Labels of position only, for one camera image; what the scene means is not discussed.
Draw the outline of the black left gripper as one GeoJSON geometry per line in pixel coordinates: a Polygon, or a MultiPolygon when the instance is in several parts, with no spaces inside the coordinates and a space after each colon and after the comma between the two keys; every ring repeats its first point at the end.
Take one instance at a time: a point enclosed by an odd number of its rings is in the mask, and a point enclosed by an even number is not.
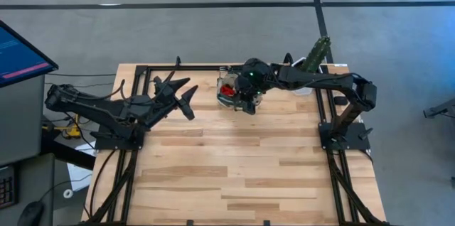
{"type": "Polygon", "coordinates": [[[189,81],[189,77],[179,80],[171,80],[170,75],[165,80],[155,77],[155,97],[152,99],[151,111],[144,121],[144,126],[153,127],[175,109],[180,109],[188,120],[193,120],[195,115],[190,106],[190,101],[198,86],[195,85],[185,91],[180,99],[176,96],[176,91],[189,81]]]}

